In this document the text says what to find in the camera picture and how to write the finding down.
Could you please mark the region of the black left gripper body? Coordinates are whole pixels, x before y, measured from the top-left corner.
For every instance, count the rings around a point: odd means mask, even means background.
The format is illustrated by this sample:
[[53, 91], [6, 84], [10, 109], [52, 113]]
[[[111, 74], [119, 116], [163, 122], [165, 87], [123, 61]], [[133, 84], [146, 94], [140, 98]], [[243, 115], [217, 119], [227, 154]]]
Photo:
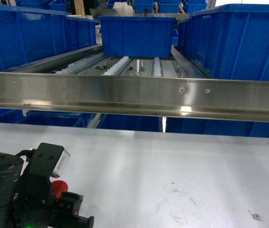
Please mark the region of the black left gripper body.
[[49, 176], [24, 173], [17, 186], [17, 197], [13, 201], [14, 227], [47, 228], [53, 214], [52, 194]]

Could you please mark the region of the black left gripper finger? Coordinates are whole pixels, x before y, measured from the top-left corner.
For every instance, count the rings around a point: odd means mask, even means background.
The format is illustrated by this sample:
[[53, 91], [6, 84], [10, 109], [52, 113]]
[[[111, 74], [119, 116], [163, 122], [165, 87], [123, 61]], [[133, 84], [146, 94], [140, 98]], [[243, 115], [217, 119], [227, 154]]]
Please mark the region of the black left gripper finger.
[[94, 217], [88, 218], [79, 215], [83, 196], [64, 191], [55, 203], [51, 215], [52, 228], [92, 228]]

